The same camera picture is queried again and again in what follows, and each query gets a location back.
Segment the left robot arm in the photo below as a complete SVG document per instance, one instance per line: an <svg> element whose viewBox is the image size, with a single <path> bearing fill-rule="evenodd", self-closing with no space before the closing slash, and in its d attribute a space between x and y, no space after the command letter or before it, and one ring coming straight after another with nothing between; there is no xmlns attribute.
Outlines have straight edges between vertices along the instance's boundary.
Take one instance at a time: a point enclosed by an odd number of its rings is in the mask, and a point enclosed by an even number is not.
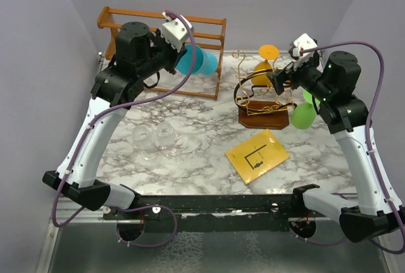
<svg viewBox="0 0 405 273"><path fill-rule="evenodd" d="M124 103L132 103L144 90L144 81L165 69L175 73L184 54L184 44L193 31L179 19L151 32L142 22L121 26L115 38L116 53L107 68L96 75L84 122L64 161L47 171L42 181L69 199L89 209L118 208L126 219L136 217L140 204L136 193L96 178L97 168L116 127L127 114Z"/></svg>

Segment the green plastic wine glass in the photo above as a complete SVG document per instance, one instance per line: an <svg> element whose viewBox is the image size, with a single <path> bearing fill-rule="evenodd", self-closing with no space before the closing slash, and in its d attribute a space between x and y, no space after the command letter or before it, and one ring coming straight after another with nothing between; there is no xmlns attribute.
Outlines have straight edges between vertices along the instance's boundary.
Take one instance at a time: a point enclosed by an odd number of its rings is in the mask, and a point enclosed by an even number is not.
<svg viewBox="0 0 405 273"><path fill-rule="evenodd" d="M303 97L305 102L298 105L291 115L291 124L301 130L310 128L318 115L318 106L320 101L313 97L307 90L304 90Z"/></svg>

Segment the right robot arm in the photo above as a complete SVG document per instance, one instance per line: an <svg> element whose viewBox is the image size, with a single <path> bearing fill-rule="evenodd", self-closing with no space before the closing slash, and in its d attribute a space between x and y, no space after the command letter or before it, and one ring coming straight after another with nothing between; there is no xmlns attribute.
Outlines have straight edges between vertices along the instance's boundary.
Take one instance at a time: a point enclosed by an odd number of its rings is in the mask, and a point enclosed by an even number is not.
<svg viewBox="0 0 405 273"><path fill-rule="evenodd" d="M387 178L370 126L371 110L353 91L361 73L357 58L333 52L323 71L314 54L268 75L277 94L290 84L302 87L319 103L319 113L338 142L352 174L358 200L351 202L308 184L293 190L290 208L304 217L316 211L337 222L353 243L391 233L404 226L404 205Z"/></svg>

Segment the blue plastic wine glass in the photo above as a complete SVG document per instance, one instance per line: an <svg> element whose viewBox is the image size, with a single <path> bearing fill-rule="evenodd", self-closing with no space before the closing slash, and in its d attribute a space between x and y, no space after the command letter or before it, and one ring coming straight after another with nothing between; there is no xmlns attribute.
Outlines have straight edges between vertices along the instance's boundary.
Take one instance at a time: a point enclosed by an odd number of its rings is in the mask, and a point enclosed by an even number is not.
<svg viewBox="0 0 405 273"><path fill-rule="evenodd" d="M177 64L176 69L183 75L189 72L189 68L192 64L192 45L187 44L185 46L186 53L181 57ZM196 60L192 71L193 75L212 75L218 68L217 57L205 51L204 49L196 46Z"/></svg>

